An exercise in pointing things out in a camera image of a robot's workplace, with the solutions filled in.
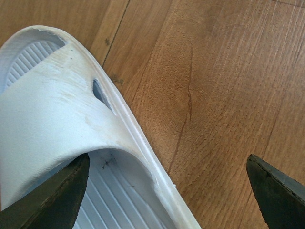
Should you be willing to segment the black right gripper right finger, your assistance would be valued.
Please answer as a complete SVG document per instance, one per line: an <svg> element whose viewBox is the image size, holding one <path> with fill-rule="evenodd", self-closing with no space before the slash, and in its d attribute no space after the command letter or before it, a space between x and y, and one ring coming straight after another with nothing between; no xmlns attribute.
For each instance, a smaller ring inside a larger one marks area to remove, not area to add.
<svg viewBox="0 0 305 229"><path fill-rule="evenodd" d="M270 229L305 227L305 187L251 154L246 171L265 223Z"/></svg>

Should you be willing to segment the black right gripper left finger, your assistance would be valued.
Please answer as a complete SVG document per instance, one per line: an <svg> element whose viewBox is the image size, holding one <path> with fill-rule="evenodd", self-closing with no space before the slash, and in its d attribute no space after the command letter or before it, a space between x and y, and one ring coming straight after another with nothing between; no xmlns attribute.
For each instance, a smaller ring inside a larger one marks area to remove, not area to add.
<svg viewBox="0 0 305 229"><path fill-rule="evenodd" d="M73 228L89 177L90 159L83 154L1 211L2 229Z"/></svg>

